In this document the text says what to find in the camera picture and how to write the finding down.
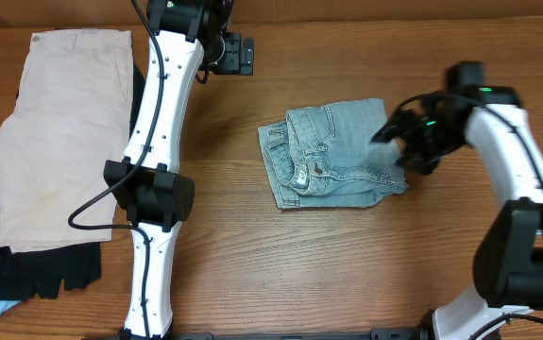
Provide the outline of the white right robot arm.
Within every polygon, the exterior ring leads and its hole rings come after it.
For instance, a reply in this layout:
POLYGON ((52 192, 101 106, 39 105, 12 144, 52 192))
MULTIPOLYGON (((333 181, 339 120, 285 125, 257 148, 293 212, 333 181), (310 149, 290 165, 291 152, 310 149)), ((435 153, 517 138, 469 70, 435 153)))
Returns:
POLYGON ((461 86, 401 103, 372 137, 401 139, 397 164, 429 175, 468 145, 481 157, 500 211, 476 250, 473 284, 415 328, 373 329, 373 339, 498 339, 514 320, 543 325, 543 156, 527 112, 508 87, 461 86))

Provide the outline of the light blue denim shorts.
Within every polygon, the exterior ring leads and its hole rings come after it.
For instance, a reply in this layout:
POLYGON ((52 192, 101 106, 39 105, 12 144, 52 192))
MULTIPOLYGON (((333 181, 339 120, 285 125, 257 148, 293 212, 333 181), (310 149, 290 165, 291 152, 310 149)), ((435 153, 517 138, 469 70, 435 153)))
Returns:
POLYGON ((366 208, 406 191, 395 142, 373 143, 387 122, 378 98, 288 110, 259 127, 263 163, 277 207, 366 208))

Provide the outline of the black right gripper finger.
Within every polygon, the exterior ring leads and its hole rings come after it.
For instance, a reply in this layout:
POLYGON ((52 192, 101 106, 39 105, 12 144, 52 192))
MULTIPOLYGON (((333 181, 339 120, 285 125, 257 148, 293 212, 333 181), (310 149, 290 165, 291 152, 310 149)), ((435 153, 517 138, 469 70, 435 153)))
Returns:
POLYGON ((397 109, 387 122, 371 137, 371 143, 387 144, 391 140, 410 134, 417 125, 413 110, 397 109))
POLYGON ((398 158, 395 165, 423 176, 430 175, 440 163, 439 159, 425 159, 418 156, 404 155, 398 158))

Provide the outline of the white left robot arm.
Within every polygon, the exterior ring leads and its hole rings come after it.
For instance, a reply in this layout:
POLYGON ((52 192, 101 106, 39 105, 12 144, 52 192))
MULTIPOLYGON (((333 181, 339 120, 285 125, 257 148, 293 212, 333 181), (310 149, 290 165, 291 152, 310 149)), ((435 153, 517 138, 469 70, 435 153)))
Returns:
POLYGON ((253 73, 253 40, 228 30, 232 8, 224 0, 151 1, 143 15, 149 55, 139 110, 122 160, 104 168, 133 240, 131 298, 120 339, 172 336, 174 250, 195 199, 194 182, 179 172, 190 93, 210 74, 253 73))

